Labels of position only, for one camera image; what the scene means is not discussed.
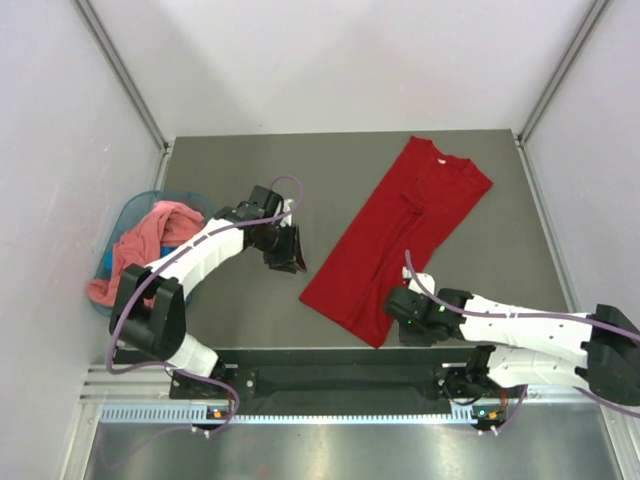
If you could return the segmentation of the red t shirt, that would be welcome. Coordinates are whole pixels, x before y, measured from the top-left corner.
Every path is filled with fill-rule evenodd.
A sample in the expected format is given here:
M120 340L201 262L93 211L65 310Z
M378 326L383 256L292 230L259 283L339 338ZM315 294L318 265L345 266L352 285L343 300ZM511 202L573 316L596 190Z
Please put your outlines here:
M472 160L411 137L300 301L381 347L393 323L383 303L402 282L405 257L424 267L492 186Z

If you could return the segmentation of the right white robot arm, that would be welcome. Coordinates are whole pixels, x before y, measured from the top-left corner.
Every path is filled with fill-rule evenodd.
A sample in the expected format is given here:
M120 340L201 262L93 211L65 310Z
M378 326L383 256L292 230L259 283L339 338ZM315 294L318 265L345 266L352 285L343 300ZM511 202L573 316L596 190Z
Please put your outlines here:
M383 310L428 344L451 338L485 343L467 384L487 396L499 387L561 385L613 404L639 404L639 330L618 308L562 314L501 304L465 290L437 294L395 287Z

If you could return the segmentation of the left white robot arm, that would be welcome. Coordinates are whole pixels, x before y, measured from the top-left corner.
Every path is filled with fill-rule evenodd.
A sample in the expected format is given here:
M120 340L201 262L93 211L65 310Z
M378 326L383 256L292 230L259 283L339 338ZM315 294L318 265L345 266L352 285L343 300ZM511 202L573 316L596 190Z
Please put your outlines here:
M191 374L205 396L220 394L227 382L224 362L187 332L186 301L209 274L251 248L271 270L304 272L300 229L293 222L298 206L297 200L256 185L248 200L219 210L169 255L128 266L112 308L112 343L122 341L152 364Z

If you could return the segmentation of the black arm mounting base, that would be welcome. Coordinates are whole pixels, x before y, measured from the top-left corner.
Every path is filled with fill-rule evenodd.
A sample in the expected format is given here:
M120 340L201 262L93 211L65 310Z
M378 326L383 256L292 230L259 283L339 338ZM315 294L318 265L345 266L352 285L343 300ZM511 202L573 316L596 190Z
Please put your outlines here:
M217 379L240 414L443 413L453 398L500 401L519 388L474 387L470 347L223 349Z

